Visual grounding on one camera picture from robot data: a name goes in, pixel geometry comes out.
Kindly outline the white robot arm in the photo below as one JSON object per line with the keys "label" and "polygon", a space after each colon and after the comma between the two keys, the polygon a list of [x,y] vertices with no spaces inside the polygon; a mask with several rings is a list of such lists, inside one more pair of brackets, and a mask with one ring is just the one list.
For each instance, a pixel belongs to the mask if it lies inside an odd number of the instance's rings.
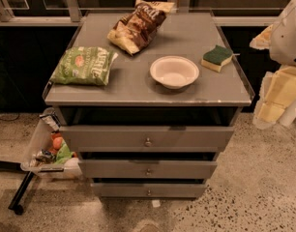
{"label": "white robot arm", "polygon": [[288,127],[296,118],[296,0],[252,39],[250,47],[268,49],[270,58],[281,65],[265,73],[252,122],[262,130],[276,123]]}

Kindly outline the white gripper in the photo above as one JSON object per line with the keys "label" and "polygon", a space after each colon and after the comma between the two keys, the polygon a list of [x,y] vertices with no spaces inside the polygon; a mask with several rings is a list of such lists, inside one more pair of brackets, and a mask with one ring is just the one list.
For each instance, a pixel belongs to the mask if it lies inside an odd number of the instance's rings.
{"label": "white gripper", "polygon": [[[258,50],[271,45],[273,25],[266,27],[250,42]],[[253,124],[259,129],[268,129],[279,123],[284,111],[296,100],[296,67],[282,65],[276,72],[266,72],[262,79],[259,100],[253,113]]]}

